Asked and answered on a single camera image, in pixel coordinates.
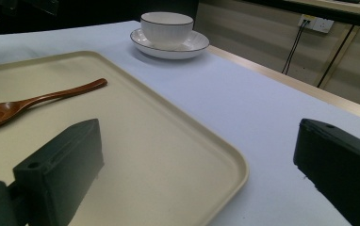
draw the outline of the dark background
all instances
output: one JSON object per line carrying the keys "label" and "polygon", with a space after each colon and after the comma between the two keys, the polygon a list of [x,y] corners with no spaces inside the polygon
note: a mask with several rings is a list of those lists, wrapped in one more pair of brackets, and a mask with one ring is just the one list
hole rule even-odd
{"label": "dark background", "polygon": [[19,0],[16,16],[4,14],[0,6],[0,34],[139,21],[140,15],[149,11],[177,12],[195,20],[198,2],[199,0],[59,0],[57,16],[54,16]]}

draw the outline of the power cord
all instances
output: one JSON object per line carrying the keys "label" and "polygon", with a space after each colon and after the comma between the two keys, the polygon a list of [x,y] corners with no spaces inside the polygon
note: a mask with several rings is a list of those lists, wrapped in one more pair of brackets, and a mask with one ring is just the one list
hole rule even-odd
{"label": "power cord", "polygon": [[297,49],[298,43],[300,42],[301,34],[303,33],[304,28],[310,23],[308,20],[303,20],[303,23],[300,25],[300,29],[298,30],[297,37],[294,40],[294,45],[289,52],[288,58],[286,59],[286,65],[284,65],[281,73],[287,74],[289,65],[291,64],[292,57],[294,56],[295,50]]}

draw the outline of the saucer rim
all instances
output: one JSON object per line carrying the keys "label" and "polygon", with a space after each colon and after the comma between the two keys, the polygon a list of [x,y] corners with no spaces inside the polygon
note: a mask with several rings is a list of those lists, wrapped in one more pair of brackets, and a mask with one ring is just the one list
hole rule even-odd
{"label": "saucer rim", "polygon": [[170,53],[191,53],[191,52],[202,51],[202,50],[206,49],[207,47],[209,47],[209,45],[210,45],[210,41],[205,35],[197,32],[197,31],[192,30],[191,33],[196,33],[198,35],[204,36],[207,39],[207,45],[205,47],[198,48],[198,49],[192,49],[192,50],[165,50],[165,49],[159,49],[159,48],[156,48],[156,47],[153,47],[153,46],[143,45],[143,44],[139,43],[138,41],[134,40],[132,35],[135,32],[139,31],[139,30],[142,32],[142,28],[138,28],[138,29],[132,31],[130,33],[130,39],[137,45],[140,45],[140,46],[143,46],[143,47],[146,47],[146,48],[149,48],[149,49],[157,50],[157,51],[164,51],[164,52],[170,52]]}

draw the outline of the spoon handle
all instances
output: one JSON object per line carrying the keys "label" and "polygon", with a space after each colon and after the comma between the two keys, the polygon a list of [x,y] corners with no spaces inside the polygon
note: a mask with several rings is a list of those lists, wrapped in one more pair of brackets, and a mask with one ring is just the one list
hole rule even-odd
{"label": "spoon handle", "polygon": [[44,94],[42,96],[38,96],[38,97],[33,97],[27,100],[22,100],[20,101],[21,104],[21,108],[28,108],[31,107],[32,105],[44,102],[44,101],[49,101],[49,100],[53,100],[56,98],[64,98],[64,97],[72,97],[72,96],[76,96],[76,95],[80,95],[86,92],[90,92],[96,89],[99,89],[101,87],[106,86],[107,81],[105,80],[105,78],[100,78],[98,80],[95,80],[91,83],[88,83],[86,85],[83,85],[81,87],[77,87],[77,88],[73,88],[73,89],[66,89],[63,91],[58,91],[58,92],[53,92],[53,93],[49,93],[49,94]]}

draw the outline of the white bowl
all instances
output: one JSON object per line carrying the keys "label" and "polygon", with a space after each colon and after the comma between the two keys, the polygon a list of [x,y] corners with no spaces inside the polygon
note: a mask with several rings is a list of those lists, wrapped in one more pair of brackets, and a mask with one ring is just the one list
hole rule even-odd
{"label": "white bowl", "polygon": [[141,29],[153,46],[173,50],[189,36],[194,21],[173,12],[148,12],[141,15]]}

